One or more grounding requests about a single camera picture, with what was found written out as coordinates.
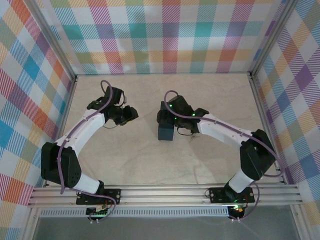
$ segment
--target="plaid backdrop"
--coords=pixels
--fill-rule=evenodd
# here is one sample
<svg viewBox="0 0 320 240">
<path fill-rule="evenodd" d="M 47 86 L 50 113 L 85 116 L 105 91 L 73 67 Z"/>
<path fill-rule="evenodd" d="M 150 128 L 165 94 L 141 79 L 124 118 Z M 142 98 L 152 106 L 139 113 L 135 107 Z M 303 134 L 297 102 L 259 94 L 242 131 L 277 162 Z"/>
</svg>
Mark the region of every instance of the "plaid backdrop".
<svg viewBox="0 0 320 240">
<path fill-rule="evenodd" d="M 281 3 L 276 11 L 276 13 L 274 14 L 272 21 L 267 29 L 267 31 L 264 34 L 264 37 L 262 39 L 262 42 L 260 43 L 260 46 L 258 48 L 258 50 L 256 51 L 253 61 L 250 65 L 249 71 L 252 71 L 254 66 L 256 65 L 257 59 L 260 56 L 261 51 L 264 49 L 264 47 L 266 46 L 267 42 L 269 41 L 270 35 L 271 33 L 274 31 L 275 27 L 276 27 L 276 23 L 278 22 L 279 18 L 281 17 L 281 14 L 283 13 L 283 10 L 285 8 L 285 5 L 287 3 L 288 0 L 281 0 Z"/>
<path fill-rule="evenodd" d="M 18 238 L 70 87 L 23 0 L 0 0 L 0 240 Z"/>
<path fill-rule="evenodd" d="M 37 2 L 74 70 L 94 75 L 246 72 L 285 0 Z"/>
<path fill-rule="evenodd" d="M 320 0 L 300 0 L 258 73 L 272 133 L 320 236 Z"/>
</svg>

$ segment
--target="gray floor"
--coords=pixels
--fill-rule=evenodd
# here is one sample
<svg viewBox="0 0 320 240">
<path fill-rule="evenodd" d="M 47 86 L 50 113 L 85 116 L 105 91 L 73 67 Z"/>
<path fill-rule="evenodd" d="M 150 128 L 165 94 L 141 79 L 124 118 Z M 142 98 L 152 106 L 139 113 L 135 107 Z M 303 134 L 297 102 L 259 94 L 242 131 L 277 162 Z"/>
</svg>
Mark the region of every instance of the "gray floor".
<svg viewBox="0 0 320 240">
<path fill-rule="evenodd" d="M 33 240 L 298 240 L 289 206 L 258 207 L 241 223 L 226 217 L 40 218 Z"/>
<path fill-rule="evenodd" d="M 157 112 L 168 90 L 178 91 L 194 109 L 206 109 L 239 128 L 262 128 L 244 73 L 152 74 L 80 76 L 66 131 L 91 101 L 103 95 L 102 79 L 123 89 L 127 104 L 139 114 L 125 126 L 99 129 L 80 152 L 82 171 L 107 185 L 226 183 L 240 168 L 238 149 L 206 135 L 191 139 L 175 132 L 173 141 L 158 141 Z"/>
</svg>

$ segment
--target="aluminum rail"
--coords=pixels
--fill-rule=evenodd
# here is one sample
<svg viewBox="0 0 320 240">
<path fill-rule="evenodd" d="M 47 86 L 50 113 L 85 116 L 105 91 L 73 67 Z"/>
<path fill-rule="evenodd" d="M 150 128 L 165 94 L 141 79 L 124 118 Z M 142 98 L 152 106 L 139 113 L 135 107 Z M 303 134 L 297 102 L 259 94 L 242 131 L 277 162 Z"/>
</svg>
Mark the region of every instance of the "aluminum rail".
<svg viewBox="0 0 320 240">
<path fill-rule="evenodd" d="M 111 185 L 107 189 L 121 189 L 121 207 L 200 207 L 232 206 L 230 203 L 210 203 L 205 196 L 208 188 L 223 187 L 224 184 L 190 185 Z M 302 199 L 296 185 L 282 183 L 259 183 L 259 206 L 281 206 L 301 204 Z M 30 208 L 86 207 L 76 205 L 76 193 L 66 189 L 60 195 L 60 186 L 35 188 L 29 201 Z"/>
</svg>

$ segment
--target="red wire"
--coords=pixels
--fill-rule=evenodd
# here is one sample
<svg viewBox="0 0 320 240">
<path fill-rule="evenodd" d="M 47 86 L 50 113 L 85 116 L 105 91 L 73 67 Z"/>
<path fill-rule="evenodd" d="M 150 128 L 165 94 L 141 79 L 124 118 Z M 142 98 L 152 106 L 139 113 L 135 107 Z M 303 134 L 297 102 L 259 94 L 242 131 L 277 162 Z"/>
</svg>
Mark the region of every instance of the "red wire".
<svg viewBox="0 0 320 240">
<path fill-rule="evenodd" d="M 107 205 L 107 207 L 108 207 L 108 200 L 107 199 L 105 200 L 105 205 Z"/>
<path fill-rule="evenodd" d="M 249 200 L 248 200 L 248 197 L 247 197 L 246 194 L 244 194 L 244 197 L 245 197 L 245 200 L 246 200 L 246 205 L 245 205 L 245 207 L 247 208 L 247 207 L 248 207 L 248 202 L 249 202 Z"/>
</svg>

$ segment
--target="metal frame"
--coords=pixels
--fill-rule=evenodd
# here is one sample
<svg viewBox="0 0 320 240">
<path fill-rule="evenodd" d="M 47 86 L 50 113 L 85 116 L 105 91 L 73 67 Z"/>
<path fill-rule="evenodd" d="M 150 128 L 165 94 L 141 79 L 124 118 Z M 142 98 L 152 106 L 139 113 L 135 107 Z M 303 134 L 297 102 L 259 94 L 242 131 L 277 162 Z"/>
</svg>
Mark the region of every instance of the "metal frame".
<svg viewBox="0 0 320 240">
<path fill-rule="evenodd" d="M 277 41 L 282 29 L 285 27 L 289 17 L 291 16 L 291 13 L 295 9 L 297 3 L 299 0 L 287 0 L 284 9 L 282 11 L 282 14 L 277 21 L 274 30 L 270 34 L 270 37 L 268 39 L 268 42 L 263 47 L 258 59 L 256 60 L 255 66 L 252 69 L 252 76 L 255 78 L 261 67 L 263 66 L 268 54 L 270 53 L 272 47 L 274 46 L 275 42 Z"/>
<path fill-rule="evenodd" d="M 121 201 L 116 207 L 119 212 L 113 213 L 110 217 L 146 217 L 146 214 L 135 214 L 137 213 L 136 210 L 141 209 L 149 211 L 174 209 L 175 213 L 173 215 L 175 217 L 225 217 L 226 206 L 233 206 L 234 204 L 211 204 L 210 199 L 205 196 L 208 188 L 223 186 L 224 184 L 106 185 L 105 188 L 121 189 Z M 294 184 L 259 183 L 258 186 L 260 188 L 259 206 L 293 205 L 299 209 L 300 204 L 302 204 L 298 187 Z M 84 214 L 84 208 L 92 207 L 92 205 L 76 205 L 76 193 L 66 189 L 64 195 L 60 195 L 60 189 L 60 186 L 34 189 L 25 218 L 26 227 L 20 235 L 21 240 L 32 239 L 38 220 L 41 217 L 87 217 Z M 253 193 L 257 194 L 257 192 L 256 187 L 253 186 Z M 191 213 L 189 212 L 186 215 L 183 210 L 191 211 Z"/>
<path fill-rule="evenodd" d="M 255 81 L 253 79 L 252 74 L 249 72 L 247 74 L 247 76 L 248 76 L 248 80 L 249 80 L 249 83 L 250 83 L 250 86 L 252 89 L 254 101 L 255 101 L 256 107 L 258 109 L 258 113 L 260 115 L 260 119 L 261 119 L 261 122 L 262 122 L 262 125 L 264 128 L 264 131 L 267 133 L 267 135 L 270 139 L 270 142 L 273 145 L 273 149 L 277 152 L 277 154 L 279 154 L 278 149 L 275 147 L 276 146 L 275 140 L 273 138 L 270 126 L 268 124 L 268 120 L 267 120 L 268 118 L 267 118 L 266 112 L 264 111 L 261 96 L 258 94 L 259 90 L 255 84 Z M 279 169 L 279 164 L 277 162 L 275 163 L 275 166 L 276 166 L 276 169 L 277 168 Z M 281 179 L 282 180 L 280 180 L 280 182 L 283 182 L 286 184 L 288 183 L 288 178 L 285 174 L 281 177 Z M 314 233 L 311 229 L 310 223 L 309 223 L 307 215 L 306 215 L 305 207 L 302 204 L 300 204 L 300 205 L 295 204 L 295 205 L 291 205 L 290 207 L 291 207 L 293 219 L 294 219 L 294 222 L 295 222 L 295 225 L 298 230 L 300 238 L 302 240 L 315 240 L 315 239 L 317 239 L 316 236 L 314 236 Z"/>
<path fill-rule="evenodd" d="M 77 83 L 78 83 L 77 79 L 78 78 L 76 77 L 75 80 L 72 82 L 72 85 L 71 85 L 71 88 L 70 88 L 69 98 L 68 98 L 68 101 L 66 103 L 63 115 L 62 115 L 63 117 L 62 117 L 62 121 L 61 121 L 61 126 L 60 126 L 59 132 L 58 132 L 58 134 L 56 136 L 56 139 L 61 138 L 62 135 L 64 134 L 66 123 L 67 123 L 67 119 L 68 119 L 70 108 L 71 108 L 71 103 L 72 103 L 72 100 L 74 99 L 74 95 L 75 95 L 75 91 L 76 91 L 76 87 L 77 87 Z"/>
<path fill-rule="evenodd" d="M 43 35 L 45 36 L 55 55 L 59 59 L 60 63 L 62 64 L 66 72 L 69 74 L 69 76 L 73 80 L 75 80 L 77 78 L 77 75 L 74 72 L 70 62 L 68 61 L 67 56 L 62 50 L 54 32 L 50 28 L 46 18 L 42 14 L 38 4 L 35 2 L 35 0 L 24 0 L 24 3 L 28 7 L 35 21 L 38 23 Z"/>
</svg>

